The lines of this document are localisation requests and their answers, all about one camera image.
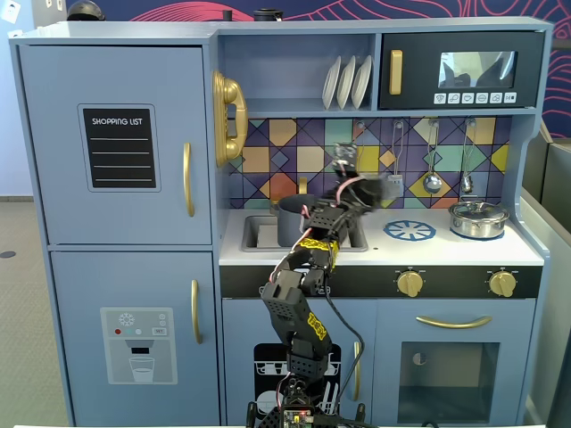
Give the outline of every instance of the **oven door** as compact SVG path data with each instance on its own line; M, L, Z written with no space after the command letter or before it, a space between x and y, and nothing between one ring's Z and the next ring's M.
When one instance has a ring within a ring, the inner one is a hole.
M373 425L520 425L535 299L381 299L377 310Z
M543 33L383 35L379 109L534 107Z

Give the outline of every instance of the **oven handle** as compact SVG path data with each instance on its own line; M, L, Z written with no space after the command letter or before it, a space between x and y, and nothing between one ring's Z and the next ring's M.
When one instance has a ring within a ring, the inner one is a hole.
M432 327L462 329L462 328L481 327L482 325L486 325L490 321L492 321L492 317L481 317L478 318L477 320L472 321L471 323L460 323L460 324L446 323L444 321L439 321L437 319L424 316L417 317L417 321L423 324L431 325Z

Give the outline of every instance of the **water glass icon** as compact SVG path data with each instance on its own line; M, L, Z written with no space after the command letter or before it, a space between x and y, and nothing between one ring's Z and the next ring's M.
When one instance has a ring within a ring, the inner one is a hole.
M128 359L135 382L150 383L153 381L154 358L132 357Z

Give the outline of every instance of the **yellow label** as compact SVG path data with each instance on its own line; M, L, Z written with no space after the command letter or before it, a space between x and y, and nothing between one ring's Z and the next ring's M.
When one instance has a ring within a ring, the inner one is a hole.
M322 250L329 252L329 245L331 245L331 252L333 253L333 266L335 267L335 259L337 258L337 253L339 252L339 244L337 242L324 243L323 241L318 241L317 239L305 238L299 243L303 248L309 248L310 250Z
M315 330L315 334L319 337L321 341L325 338L327 330L321 324L321 321L319 321L318 318L315 315L313 315L313 312L310 312L310 317L307 318L307 324L313 327L313 330Z

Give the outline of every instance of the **circuit board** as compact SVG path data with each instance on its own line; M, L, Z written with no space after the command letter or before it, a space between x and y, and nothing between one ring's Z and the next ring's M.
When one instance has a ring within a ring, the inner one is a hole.
M283 428L312 428L313 414L309 409L288 408L283 411Z

